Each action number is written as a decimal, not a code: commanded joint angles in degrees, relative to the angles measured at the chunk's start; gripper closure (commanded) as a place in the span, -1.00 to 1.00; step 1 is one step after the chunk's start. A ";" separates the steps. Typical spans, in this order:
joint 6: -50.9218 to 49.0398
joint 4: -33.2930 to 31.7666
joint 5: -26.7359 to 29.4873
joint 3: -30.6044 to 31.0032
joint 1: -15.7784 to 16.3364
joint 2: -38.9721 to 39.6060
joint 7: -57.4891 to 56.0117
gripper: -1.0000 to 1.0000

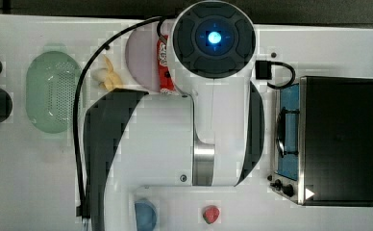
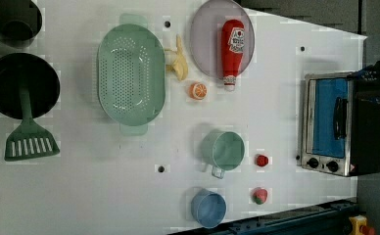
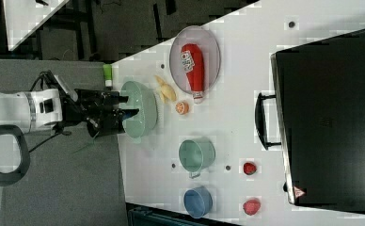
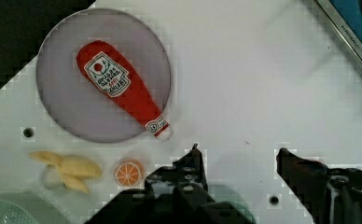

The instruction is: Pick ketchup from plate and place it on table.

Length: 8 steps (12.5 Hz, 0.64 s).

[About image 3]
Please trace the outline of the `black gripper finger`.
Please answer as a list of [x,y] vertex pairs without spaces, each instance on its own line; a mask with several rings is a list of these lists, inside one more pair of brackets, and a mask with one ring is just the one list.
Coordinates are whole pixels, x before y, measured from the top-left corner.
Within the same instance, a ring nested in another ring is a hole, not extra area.
[[122,109],[120,111],[121,113],[121,119],[124,121],[124,120],[127,120],[133,116],[135,116],[137,113],[139,112],[138,109]]
[[120,103],[127,103],[129,100],[128,96],[119,96],[119,102]]

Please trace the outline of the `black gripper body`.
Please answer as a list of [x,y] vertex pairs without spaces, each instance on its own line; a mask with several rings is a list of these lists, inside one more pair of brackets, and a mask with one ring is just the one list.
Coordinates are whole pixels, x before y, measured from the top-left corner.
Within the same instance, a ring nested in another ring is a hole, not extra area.
[[70,95],[62,98],[62,126],[69,127],[85,122],[91,137],[121,134],[122,110],[120,101],[124,98],[118,91],[75,89],[77,100]]

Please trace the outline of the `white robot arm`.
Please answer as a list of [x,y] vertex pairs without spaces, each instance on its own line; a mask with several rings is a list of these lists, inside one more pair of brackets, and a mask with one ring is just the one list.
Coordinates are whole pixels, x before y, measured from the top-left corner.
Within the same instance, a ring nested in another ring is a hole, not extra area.
[[129,98],[117,91],[59,89],[0,92],[0,125],[13,125],[22,133],[53,130],[57,133],[82,122],[91,137],[120,134],[122,122],[135,116],[137,108],[123,109]]

